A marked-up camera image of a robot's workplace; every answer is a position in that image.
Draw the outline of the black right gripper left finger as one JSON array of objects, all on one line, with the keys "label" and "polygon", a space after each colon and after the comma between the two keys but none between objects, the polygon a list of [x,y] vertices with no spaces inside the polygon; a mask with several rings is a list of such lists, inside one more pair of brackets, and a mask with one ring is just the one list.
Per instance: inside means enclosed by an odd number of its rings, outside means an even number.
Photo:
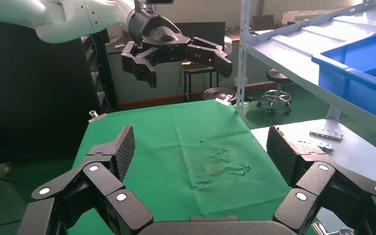
[{"label": "black right gripper left finger", "polygon": [[116,235],[138,234],[153,214],[123,182],[134,152],[129,125],[113,141],[93,146],[77,167],[33,191],[18,234],[66,235],[89,210]]}]

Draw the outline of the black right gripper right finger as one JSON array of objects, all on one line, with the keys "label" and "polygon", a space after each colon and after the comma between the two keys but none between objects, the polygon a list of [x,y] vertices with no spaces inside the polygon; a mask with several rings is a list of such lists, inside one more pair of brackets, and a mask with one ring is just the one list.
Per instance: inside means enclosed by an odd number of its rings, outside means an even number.
[{"label": "black right gripper right finger", "polygon": [[340,166],[318,146],[269,128],[266,150],[291,191],[273,218],[304,234],[321,208],[333,212],[357,235],[376,235],[376,181]]}]

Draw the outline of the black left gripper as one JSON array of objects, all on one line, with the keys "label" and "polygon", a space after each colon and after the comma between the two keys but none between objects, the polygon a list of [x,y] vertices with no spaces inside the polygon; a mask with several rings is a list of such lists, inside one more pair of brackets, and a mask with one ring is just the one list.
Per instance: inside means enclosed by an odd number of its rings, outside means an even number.
[{"label": "black left gripper", "polygon": [[138,81],[157,87],[154,66],[189,60],[214,68],[225,78],[232,75],[233,65],[223,46],[199,37],[189,38],[169,19],[140,9],[133,13],[128,23],[129,41],[121,53],[122,70],[131,73]]}]

